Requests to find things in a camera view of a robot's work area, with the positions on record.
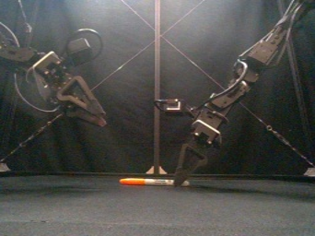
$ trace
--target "wire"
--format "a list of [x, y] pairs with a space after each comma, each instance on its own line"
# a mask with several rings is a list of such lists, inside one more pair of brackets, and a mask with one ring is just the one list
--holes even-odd
[[244, 80], [244, 75], [247, 73], [247, 69], [248, 69], [248, 66], [247, 66], [247, 63], [238, 60], [238, 63], [243, 64], [243, 67], [244, 67], [244, 70], [243, 70], [243, 73], [240, 75], [240, 77], [236, 79], [235, 83], [223, 91], [220, 92], [219, 94], [216, 94], [215, 96], [210, 97], [203, 103], [200, 106], [196, 107], [196, 109], [200, 109], [208, 102], [211, 102], [212, 100], [215, 100], [218, 97], [222, 97], [224, 96], [226, 94], [228, 94], [238, 86], [239, 84], [243, 82]]
[[100, 54], [103, 52], [103, 37], [101, 37], [100, 33], [93, 29], [79, 29], [77, 31], [75, 31], [73, 34], [69, 36], [69, 38], [67, 40], [65, 46], [64, 46], [63, 51], [61, 51], [60, 54], [63, 55], [64, 53], [68, 53], [68, 46], [69, 46], [71, 40], [73, 39], [73, 37], [76, 37], [77, 35], [80, 35], [83, 33], [93, 34], [97, 37], [99, 42], [100, 42], [100, 49], [95, 53], [95, 55], [92, 56], [92, 58], [89, 60], [89, 61], [92, 61], [93, 59], [96, 59], [96, 57], [100, 56]]
[[4, 23], [1, 23], [1, 22], [0, 22], [0, 26], [7, 30], [9, 36], [12, 37], [12, 39], [13, 39], [13, 41], [15, 41], [16, 46], [20, 47], [19, 40], [17, 40], [17, 38], [16, 38], [16, 36], [15, 36], [15, 33], [13, 33], [13, 32], [11, 31], [11, 29], [8, 28], [8, 26], [7, 26]]
[[19, 94], [21, 100], [24, 101], [24, 103], [25, 103], [28, 106], [31, 106], [35, 110], [37, 110], [37, 111], [40, 111], [40, 112], [56, 112], [60, 106], [56, 106], [52, 110], [44, 110], [44, 109], [39, 108], [37, 106], [35, 106], [35, 105], [25, 99], [25, 97], [24, 97], [24, 95], [23, 95], [23, 93], [21, 93], [21, 91], [20, 91], [20, 89], [19, 89], [17, 76], [16, 76], [16, 74], [15, 74], [13, 76], [15, 76], [15, 89], [16, 89], [16, 92], [17, 92], [17, 94]]

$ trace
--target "robotic arm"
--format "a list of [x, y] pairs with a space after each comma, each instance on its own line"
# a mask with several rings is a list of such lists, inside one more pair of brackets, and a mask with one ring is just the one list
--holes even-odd
[[[76, 54], [72, 61], [77, 64], [80, 53], [87, 57], [91, 55], [88, 43], [85, 39], [80, 39], [72, 41], [69, 47]], [[67, 62], [55, 52], [39, 53], [32, 48], [13, 45], [0, 32], [0, 65], [15, 73], [24, 71], [25, 78], [32, 74], [40, 96], [69, 117], [77, 117], [91, 124], [104, 126], [103, 107], [84, 79], [67, 72]]]
[[278, 64], [286, 50], [294, 22], [315, 7], [314, 0], [292, 0], [283, 18], [270, 33], [239, 56], [234, 66], [231, 86], [196, 107], [186, 105], [184, 100], [156, 100], [155, 106], [164, 112], [180, 112], [194, 118], [192, 138], [182, 146], [175, 185], [188, 178], [190, 174], [207, 164], [207, 149], [220, 143], [220, 125], [228, 122], [228, 112], [235, 103], [244, 97], [259, 79], [260, 71]]

